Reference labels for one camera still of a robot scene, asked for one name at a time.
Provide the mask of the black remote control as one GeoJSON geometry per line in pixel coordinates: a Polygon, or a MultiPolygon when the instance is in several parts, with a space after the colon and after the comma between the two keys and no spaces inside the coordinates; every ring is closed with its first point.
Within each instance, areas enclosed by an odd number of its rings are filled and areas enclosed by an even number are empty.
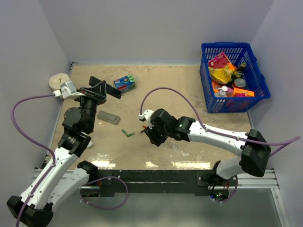
{"type": "Polygon", "coordinates": [[[109,85],[107,83],[107,94],[108,95],[111,95],[117,99],[121,99],[121,96],[122,96],[122,92],[119,91],[118,89],[112,87],[111,85],[109,85]]]}

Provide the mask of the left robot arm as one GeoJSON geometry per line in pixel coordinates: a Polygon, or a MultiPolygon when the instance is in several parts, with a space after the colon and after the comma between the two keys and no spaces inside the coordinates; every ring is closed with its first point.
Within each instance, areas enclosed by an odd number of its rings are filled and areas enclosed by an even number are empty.
{"type": "Polygon", "coordinates": [[[69,167],[88,147],[97,113],[97,106],[106,102],[107,95],[121,98],[121,92],[104,80],[90,77],[89,87],[77,89],[72,81],[63,83],[51,96],[61,99],[73,99],[79,107],[69,108],[64,114],[64,133],[57,148],[52,151],[50,161],[42,172],[21,193],[11,196],[7,206],[20,223],[28,227],[45,227],[53,218],[54,211],[82,185],[94,185],[98,181],[97,167],[83,161],[71,176],[63,179],[69,167]]]}

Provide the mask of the grey remote control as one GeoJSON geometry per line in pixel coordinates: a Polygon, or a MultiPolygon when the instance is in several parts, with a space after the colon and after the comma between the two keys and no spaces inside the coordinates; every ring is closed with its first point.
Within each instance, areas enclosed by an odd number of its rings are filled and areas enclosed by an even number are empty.
{"type": "Polygon", "coordinates": [[[97,118],[115,125],[118,125],[121,120],[119,116],[110,114],[105,111],[99,111],[99,113],[97,114],[97,118]]]}

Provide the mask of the green battery pack box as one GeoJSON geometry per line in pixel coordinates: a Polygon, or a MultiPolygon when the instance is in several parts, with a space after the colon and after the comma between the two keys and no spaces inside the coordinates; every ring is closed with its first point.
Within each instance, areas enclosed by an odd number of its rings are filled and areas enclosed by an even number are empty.
{"type": "Polygon", "coordinates": [[[126,75],[113,81],[115,88],[122,94],[127,93],[136,88],[135,79],[132,75],[126,75]]]}

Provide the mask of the beige paper roll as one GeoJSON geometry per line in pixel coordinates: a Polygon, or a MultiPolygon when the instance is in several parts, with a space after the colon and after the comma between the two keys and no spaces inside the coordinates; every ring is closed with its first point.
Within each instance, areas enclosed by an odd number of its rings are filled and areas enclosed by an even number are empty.
{"type": "Polygon", "coordinates": [[[49,87],[53,90],[59,90],[63,83],[70,81],[70,77],[66,73],[58,73],[49,78],[49,87]]]}

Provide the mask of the white pump bottle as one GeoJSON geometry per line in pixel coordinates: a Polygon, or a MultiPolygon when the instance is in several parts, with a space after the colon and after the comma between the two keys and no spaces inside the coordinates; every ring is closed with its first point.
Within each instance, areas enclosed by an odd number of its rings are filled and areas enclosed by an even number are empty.
{"type": "Polygon", "coordinates": [[[227,97],[228,87],[222,86],[218,88],[218,92],[216,93],[217,97],[227,97]]]}

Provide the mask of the yellow snack bag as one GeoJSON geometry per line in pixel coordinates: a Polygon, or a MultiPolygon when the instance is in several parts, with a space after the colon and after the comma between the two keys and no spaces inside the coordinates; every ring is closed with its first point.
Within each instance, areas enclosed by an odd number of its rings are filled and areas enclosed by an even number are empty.
{"type": "Polygon", "coordinates": [[[226,85],[229,82],[232,81],[232,75],[235,72],[235,68],[232,67],[224,67],[224,68],[212,68],[208,67],[210,76],[212,81],[215,81],[216,83],[226,85]]]}

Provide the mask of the orange pink box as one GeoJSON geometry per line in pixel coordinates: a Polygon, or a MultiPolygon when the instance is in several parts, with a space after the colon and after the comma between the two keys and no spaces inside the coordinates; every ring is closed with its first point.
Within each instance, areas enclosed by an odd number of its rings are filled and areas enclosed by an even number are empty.
{"type": "Polygon", "coordinates": [[[232,97],[254,97],[255,93],[250,90],[245,90],[241,88],[235,88],[232,93],[232,97]]]}

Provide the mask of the pink snack bag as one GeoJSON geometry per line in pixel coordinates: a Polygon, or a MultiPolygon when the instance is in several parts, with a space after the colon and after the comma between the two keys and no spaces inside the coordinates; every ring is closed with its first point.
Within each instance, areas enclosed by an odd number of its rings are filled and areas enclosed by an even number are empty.
{"type": "Polygon", "coordinates": [[[224,52],[217,54],[208,62],[208,66],[213,69],[234,69],[234,65],[224,52]]]}

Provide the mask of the metal tin can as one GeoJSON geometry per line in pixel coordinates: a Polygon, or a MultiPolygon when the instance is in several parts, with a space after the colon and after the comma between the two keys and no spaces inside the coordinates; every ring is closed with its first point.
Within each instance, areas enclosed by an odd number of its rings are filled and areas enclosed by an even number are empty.
{"type": "Polygon", "coordinates": [[[233,84],[232,84],[232,88],[240,88],[240,89],[244,89],[246,87],[246,81],[242,78],[237,78],[234,80],[233,84]]]}

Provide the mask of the dark glass bottle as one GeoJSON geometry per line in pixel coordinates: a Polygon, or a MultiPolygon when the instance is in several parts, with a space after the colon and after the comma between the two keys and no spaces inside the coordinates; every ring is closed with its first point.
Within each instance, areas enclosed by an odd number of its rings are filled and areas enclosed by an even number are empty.
{"type": "Polygon", "coordinates": [[[245,61],[243,61],[240,66],[233,72],[232,74],[232,82],[234,82],[235,79],[237,78],[243,78],[244,76],[244,70],[247,66],[247,63],[245,61]]]}

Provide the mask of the blue plastic basket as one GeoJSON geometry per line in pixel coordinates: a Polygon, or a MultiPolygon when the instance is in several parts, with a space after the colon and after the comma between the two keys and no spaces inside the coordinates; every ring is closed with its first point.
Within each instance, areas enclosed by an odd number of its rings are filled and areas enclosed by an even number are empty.
{"type": "Polygon", "coordinates": [[[271,94],[249,43],[201,45],[200,77],[209,113],[246,112],[271,94]]]}

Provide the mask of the black base frame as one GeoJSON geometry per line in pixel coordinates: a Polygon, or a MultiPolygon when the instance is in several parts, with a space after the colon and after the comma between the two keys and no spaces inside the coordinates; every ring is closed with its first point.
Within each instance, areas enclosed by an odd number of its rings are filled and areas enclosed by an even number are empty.
{"type": "Polygon", "coordinates": [[[101,197],[116,193],[194,194],[225,199],[236,181],[212,179],[212,170],[95,170],[86,185],[101,197]]]}

